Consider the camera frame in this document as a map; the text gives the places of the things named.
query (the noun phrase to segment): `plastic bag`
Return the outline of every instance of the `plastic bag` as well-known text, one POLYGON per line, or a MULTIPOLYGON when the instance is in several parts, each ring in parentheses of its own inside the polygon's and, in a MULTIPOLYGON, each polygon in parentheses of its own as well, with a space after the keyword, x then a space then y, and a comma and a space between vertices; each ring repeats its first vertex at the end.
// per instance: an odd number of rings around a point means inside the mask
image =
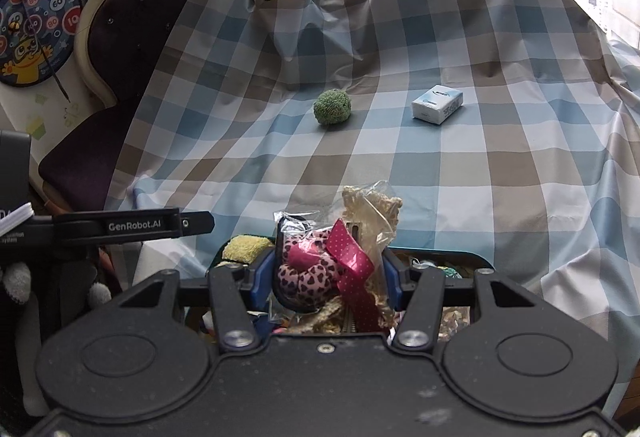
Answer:
POLYGON ((438 341, 449 341, 458 331, 471 324, 469 307, 444 307, 438 341))
POLYGON ((288 319, 292 331, 305 324, 306 331, 332 328, 348 314, 358 331, 380 330, 392 318, 381 308, 386 300, 382 250, 396 236, 402 200, 386 181, 345 186, 341 195, 325 210, 274 214, 273 292, 279 305, 271 306, 271 316, 288 319))

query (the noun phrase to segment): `screw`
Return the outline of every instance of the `screw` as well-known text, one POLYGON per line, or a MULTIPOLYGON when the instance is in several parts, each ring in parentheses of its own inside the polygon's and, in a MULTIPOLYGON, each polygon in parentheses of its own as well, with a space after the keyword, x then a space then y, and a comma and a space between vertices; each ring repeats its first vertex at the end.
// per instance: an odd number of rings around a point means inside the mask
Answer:
POLYGON ((398 341, 405 347, 422 347, 429 343, 429 337, 422 331, 404 331, 398 334, 398 341))
POLYGON ((223 340, 228 346, 238 349, 252 344, 254 337, 248 331, 229 331, 225 334, 223 340))
POLYGON ((320 343, 318 345, 318 352, 320 354, 331 354, 335 350, 335 347, 331 343, 320 343))
POLYGON ((417 258, 411 259, 411 267, 414 269, 427 269, 428 267, 436 267, 436 264, 431 260, 418 260, 417 258))

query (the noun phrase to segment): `purple chair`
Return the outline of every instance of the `purple chair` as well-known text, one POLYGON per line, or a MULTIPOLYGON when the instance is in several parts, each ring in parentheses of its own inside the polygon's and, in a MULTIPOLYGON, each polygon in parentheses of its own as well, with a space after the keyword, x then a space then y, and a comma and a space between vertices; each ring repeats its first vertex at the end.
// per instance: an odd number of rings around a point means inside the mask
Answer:
POLYGON ((44 192, 73 211, 101 210, 120 150, 162 48, 187 0, 89 0, 74 53, 105 104, 40 163, 44 192))

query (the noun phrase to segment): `yellow sponge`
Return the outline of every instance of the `yellow sponge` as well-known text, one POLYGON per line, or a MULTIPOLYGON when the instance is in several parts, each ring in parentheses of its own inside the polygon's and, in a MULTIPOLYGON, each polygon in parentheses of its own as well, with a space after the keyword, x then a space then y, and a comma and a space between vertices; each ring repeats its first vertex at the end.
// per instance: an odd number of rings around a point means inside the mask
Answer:
POLYGON ((238 235, 226 244, 222 258, 250 264, 254 263, 262 251, 270 247, 273 247, 273 243, 269 239, 253 235, 238 235))

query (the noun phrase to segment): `cartoon character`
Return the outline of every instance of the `cartoon character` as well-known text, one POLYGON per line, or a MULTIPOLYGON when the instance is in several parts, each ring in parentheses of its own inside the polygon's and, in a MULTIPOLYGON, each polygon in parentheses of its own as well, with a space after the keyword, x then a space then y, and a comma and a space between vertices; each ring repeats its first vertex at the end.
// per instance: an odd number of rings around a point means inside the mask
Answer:
POLYGON ((51 45, 46 45, 42 50, 38 50, 35 38, 23 36, 20 43, 14 49, 14 58, 4 64, 2 73, 7 76, 15 74, 18 76, 17 84, 29 84, 37 81, 40 77, 38 67, 50 58, 53 54, 51 45))

